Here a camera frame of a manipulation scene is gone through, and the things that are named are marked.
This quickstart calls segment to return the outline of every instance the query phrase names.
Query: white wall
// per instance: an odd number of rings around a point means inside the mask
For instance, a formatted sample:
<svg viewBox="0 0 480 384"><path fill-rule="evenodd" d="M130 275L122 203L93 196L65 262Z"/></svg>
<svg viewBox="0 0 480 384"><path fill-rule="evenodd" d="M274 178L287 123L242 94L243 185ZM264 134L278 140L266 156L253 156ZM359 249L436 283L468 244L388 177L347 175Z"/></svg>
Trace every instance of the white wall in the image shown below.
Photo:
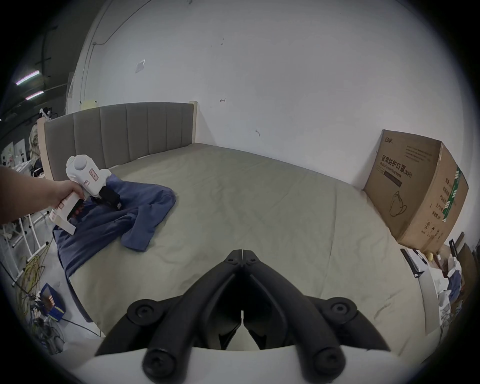
<svg viewBox="0 0 480 384"><path fill-rule="evenodd" d="M92 42L104 42L144 3L117 0L100 11L79 59L69 112L87 99L100 106L197 100L198 142L277 158L359 188L382 129L433 137L470 186L452 237L463 230L470 246L477 242L477 111L455 61L404 6L152 1L91 54ZM135 73L143 59L144 70Z"/></svg>

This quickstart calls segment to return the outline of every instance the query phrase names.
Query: cardboard box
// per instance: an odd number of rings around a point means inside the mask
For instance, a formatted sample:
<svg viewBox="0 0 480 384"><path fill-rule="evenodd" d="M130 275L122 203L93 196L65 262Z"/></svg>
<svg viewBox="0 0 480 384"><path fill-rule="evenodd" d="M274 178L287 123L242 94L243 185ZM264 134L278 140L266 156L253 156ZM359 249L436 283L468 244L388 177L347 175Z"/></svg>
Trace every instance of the cardboard box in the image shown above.
<svg viewBox="0 0 480 384"><path fill-rule="evenodd" d="M447 239L468 185L441 141L384 130L364 190L397 242L425 253Z"/></svg>

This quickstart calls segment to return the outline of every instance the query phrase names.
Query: human arm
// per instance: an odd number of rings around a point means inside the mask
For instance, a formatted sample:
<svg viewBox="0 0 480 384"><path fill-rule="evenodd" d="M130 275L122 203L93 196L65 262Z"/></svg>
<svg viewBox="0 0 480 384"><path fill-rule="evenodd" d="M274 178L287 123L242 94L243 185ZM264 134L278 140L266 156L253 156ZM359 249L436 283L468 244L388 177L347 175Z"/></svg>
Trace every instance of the human arm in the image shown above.
<svg viewBox="0 0 480 384"><path fill-rule="evenodd" d="M71 192L84 199L82 187L74 181L39 179L0 167L0 224L55 208Z"/></svg>

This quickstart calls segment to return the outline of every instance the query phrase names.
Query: fluorescent light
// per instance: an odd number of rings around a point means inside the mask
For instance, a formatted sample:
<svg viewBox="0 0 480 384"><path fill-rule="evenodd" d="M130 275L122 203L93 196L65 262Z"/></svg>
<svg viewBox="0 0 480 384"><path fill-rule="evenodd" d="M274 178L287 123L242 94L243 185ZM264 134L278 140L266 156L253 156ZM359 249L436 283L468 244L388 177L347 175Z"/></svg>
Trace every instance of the fluorescent light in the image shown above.
<svg viewBox="0 0 480 384"><path fill-rule="evenodd" d="M17 85L20 85L21 83L27 81L28 79L31 79L32 77L34 76L37 76L38 74L40 74L40 71L35 71L35 72L32 72L31 74L25 76L25 77L22 77L19 81L16 82Z"/></svg>
<svg viewBox="0 0 480 384"><path fill-rule="evenodd" d="M34 93L33 95L27 96L25 100L30 100L33 99L34 97L37 97L38 95L41 95L43 91L38 91L37 93Z"/></svg>

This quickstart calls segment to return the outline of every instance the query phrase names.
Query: mattress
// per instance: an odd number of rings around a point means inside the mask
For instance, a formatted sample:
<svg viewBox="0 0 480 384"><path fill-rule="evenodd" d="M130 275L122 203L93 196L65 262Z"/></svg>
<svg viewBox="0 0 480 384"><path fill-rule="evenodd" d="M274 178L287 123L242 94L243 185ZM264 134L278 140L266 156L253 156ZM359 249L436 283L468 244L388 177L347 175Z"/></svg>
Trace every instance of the mattress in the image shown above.
<svg viewBox="0 0 480 384"><path fill-rule="evenodd" d="M71 276L105 334L132 302L181 295L231 250L249 249L305 295L353 300L394 353L417 362L426 357L412 354L426 337L420 287L364 192L278 160L205 144L111 170L123 180L167 186L177 203L146 252L117 239ZM256 347L245 332L234 340L236 349Z"/></svg>

